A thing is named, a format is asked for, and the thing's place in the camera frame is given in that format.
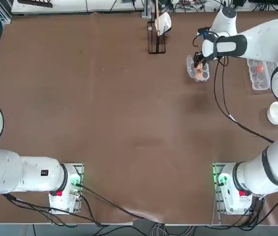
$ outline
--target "white cup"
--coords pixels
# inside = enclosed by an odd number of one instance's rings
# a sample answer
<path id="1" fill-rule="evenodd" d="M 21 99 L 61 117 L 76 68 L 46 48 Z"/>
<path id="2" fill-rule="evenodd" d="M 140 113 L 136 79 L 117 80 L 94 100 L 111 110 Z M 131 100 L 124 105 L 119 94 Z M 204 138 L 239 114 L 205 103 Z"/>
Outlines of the white cup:
<path id="1" fill-rule="evenodd" d="M 164 32 L 168 31 L 172 27 L 172 21 L 167 12 L 164 12 L 161 16 L 159 16 L 160 22 L 160 35 L 164 34 Z M 158 31 L 157 19 L 154 20 L 155 28 Z"/>
<path id="2" fill-rule="evenodd" d="M 267 117 L 272 124 L 278 124 L 278 102 L 271 104 L 267 111 Z"/>

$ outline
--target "white bowl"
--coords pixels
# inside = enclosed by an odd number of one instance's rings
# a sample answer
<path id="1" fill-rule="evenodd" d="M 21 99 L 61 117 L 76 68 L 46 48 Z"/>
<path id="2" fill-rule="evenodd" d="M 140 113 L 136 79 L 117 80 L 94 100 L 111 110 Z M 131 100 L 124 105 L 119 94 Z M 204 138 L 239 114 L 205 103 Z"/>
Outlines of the white bowl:
<path id="1" fill-rule="evenodd" d="M 267 117 L 272 124 L 278 124 L 278 102 L 271 104 L 267 111 Z"/>

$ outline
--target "egg carton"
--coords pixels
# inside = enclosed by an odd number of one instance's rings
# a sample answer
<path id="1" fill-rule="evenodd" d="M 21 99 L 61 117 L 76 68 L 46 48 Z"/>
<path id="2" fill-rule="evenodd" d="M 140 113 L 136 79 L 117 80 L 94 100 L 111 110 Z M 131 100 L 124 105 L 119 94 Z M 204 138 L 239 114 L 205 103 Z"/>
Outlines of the egg carton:
<path id="1" fill-rule="evenodd" d="M 247 59 L 251 86 L 254 90 L 267 90 L 271 87 L 271 75 L 278 62 Z"/>
<path id="2" fill-rule="evenodd" d="M 201 78 L 196 78 L 196 69 L 194 67 L 194 60 L 191 55 L 188 55 L 186 59 L 187 63 L 187 72 L 191 78 L 193 78 L 196 82 L 206 82 L 209 77 L 210 77 L 210 72 L 209 72 L 209 64 L 205 63 L 202 67 L 202 77 Z"/>

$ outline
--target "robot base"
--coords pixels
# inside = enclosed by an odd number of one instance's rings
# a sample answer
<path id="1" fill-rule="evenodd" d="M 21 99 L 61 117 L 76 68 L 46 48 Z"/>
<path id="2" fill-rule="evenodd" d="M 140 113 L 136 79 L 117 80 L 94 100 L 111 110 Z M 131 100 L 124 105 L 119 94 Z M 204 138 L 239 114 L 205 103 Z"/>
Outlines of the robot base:
<path id="1" fill-rule="evenodd" d="M 57 196 L 49 194 L 50 207 L 65 210 L 70 213 L 81 212 L 80 193 L 81 187 L 77 187 L 76 183 L 83 183 L 83 167 L 82 163 L 64 163 L 68 172 L 68 180 L 65 189 Z M 65 212 L 51 210 L 52 214 L 66 214 Z"/>
<path id="2" fill-rule="evenodd" d="M 219 193 L 218 189 L 221 190 L 221 194 L 216 194 L 217 203 L 219 203 L 218 209 L 224 214 L 243 215 L 251 206 L 252 194 L 241 196 L 236 189 L 232 177 L 234 166 L 235 163 L 213 164 L 215 184 L 217 185 L 216 193 Z"/>

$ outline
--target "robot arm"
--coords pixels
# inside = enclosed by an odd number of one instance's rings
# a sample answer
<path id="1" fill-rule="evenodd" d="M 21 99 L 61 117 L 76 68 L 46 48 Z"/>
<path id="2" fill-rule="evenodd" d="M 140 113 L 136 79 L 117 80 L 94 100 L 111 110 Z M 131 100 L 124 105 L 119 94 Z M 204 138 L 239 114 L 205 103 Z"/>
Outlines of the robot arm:
<path id="1" fill-rule="evenodd" d="M 223 8 L 203 34 L 202 53 L 195 54 L 194 61 L 224 56 L 278 61 L 278 19 L 242 33 L 236 32 L 235 21 L 236 12 Z M 271 89 L 278 100 L 278 67 L 271 76 Z M 243 214 L 251 206 L 252 194 L 278 192 L 278 140 L 251 161 L 226 164 L 217 181 L 227 214 Z"/>
<path id="2" fill-rule="evenodd" d="M 0 110 L 0 136 L 3 124 Z M 73 183 L 81 183 L 81 176 L 71 164 L 61 164 L 49 157 L 19 156 L 0 149 L 0 194 L 49 192 L 51 207 L 73 213 L 80 196 Z"/>

